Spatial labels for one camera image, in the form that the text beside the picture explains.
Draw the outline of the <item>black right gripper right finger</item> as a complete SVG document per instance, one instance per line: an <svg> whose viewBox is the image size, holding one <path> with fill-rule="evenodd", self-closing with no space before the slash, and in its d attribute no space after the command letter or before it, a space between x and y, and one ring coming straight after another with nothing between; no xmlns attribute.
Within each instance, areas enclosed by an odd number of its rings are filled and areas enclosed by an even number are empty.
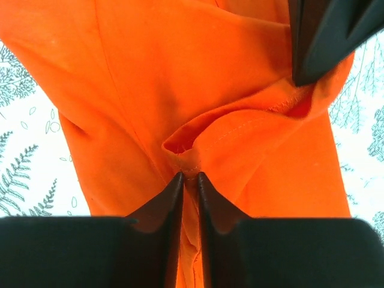
<svg viewBox="0 0 384 288"><path fill-rule="evenodd" d="M355 218L253 218L199 173L205 287L383 286L383 245Z"/></svg>

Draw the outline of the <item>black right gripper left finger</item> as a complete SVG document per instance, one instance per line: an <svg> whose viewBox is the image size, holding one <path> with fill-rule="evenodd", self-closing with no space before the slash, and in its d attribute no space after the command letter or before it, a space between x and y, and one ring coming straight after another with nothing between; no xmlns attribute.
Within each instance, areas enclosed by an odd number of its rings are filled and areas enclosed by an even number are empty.
<svg viewBox="0 0 384 288"><path fill-rule="evenodd" d="M182 173L126 217L1 219L2 287L175 287Z"/></svg>

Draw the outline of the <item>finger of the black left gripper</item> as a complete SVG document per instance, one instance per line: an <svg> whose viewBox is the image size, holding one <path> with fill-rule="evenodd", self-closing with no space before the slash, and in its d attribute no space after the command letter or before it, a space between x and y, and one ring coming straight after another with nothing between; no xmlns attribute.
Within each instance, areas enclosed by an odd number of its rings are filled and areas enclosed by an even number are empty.
<svg viewBox="0 0 384 288"><path fill-rule="evenodd" d="M328 26L331 47L341 62L364 41L383 29L383 1L336 1Z"/></svg>
<svg viewBox="0 0 384 288"><path fill-rule="evenodd" d="M338 63L328 21L336 1L289 1L292 78L296 86L318 81Z"/></svg>

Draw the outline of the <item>orange t-shirt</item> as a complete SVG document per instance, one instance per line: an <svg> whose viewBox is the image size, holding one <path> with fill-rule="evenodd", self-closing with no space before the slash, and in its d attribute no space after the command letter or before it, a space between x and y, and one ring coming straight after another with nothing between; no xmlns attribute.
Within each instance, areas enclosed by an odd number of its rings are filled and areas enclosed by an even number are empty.
<svg viewBox="0 0 384 288"><path fill-rule="evenodd" d="M328 115L353 65L292 82L287 1L2 1L92 215L185 175L178 287L202 287L197 174L252 217L350 217Z"/></svg>

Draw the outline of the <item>floral patterned table mat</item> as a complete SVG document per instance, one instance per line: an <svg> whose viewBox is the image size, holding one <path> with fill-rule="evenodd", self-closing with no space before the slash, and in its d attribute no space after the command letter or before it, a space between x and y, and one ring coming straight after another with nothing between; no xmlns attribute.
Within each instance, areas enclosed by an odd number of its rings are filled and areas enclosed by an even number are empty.
<svg viewBox="0 0 384 288"><path fill-rule="evenodd" d="M362 44L329 108L350 211L383 234L383 33ZM1 215L88 215L59 114L1 46Z"/></svg>

